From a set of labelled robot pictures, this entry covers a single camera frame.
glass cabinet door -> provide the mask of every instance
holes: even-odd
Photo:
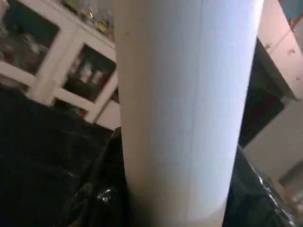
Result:
[[[11,84],[26,85],[34,94],[76,29],[41,0],[7,2],[0,15],[0,82],[7,84],[9,78]]]
[[[88,111],[85,119],[93,122],[117,88],[115,61],[115,50],[102,35],[80,29],[54,72],[54,87],[45,103],[62,100]]]

white wall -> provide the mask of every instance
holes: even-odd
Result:
[[[281,178],[303,159],[303,101],[291,103],[244,149],[262,172]]]

shelf item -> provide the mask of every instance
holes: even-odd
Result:
[[[61,5],[76,15],[84,24],[98,30],[114,42],[114,12],[104,8],[102,2],[62,0]]]

cabinet glass pane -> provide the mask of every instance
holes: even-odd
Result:
[[[84,45],[63,88],[94,102],[115,69],[116,64],[112,60]]]
[[[0,15],[0,60],[35,75],[59,28],[16,0],[8,3]]]
[[[79,107],[76,107],[72,104],[66,103],[60,99],[56,99],[54,102],[53,107],[57,110],[63,111],[63,112],[67,112],[73,115],[77,115],[79,117],[84,118],[87,114],[86,110],[83,110]]]

white cabinet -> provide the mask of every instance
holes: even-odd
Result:
[[[264,0],[258,38],[271,53],[291,28],[278,0]]]
[[[41,30],[33,24],[37,21]],[[62,14],[50,11],[40,0],[15,1],[3,24],[8,27],[9,34],[0,37],[0,74],[25,85],[28,96],[42,96],[45,81],[64,54],[76,26]],[[35,44],[27,43],[26,36],[20,33],[32,34]],[[47,47],[47,50],[41,52],[37,50],[38,46]]]
[[[121,126],[120,105],[112,100],[109,101],[104,111],[98,118],[97,124],[112,130]]]
[[[11,2],[4,18],[10,36],[0,36],[0,80],[12,79],[29,98],[95,122],[117,89],[115,45],[53,0]],[[37,45],[26,43],[24,33]],[[33,54],[34,69],[24,67],[40,44],[47,51]]]
[[[293,94],[303,97],[303,55],[295,36],[290,32],[270,55]]]
[[[93,122],[117,89],[115,62],[113,47],[80,28],[53,72],[44,103],[67,102]]]

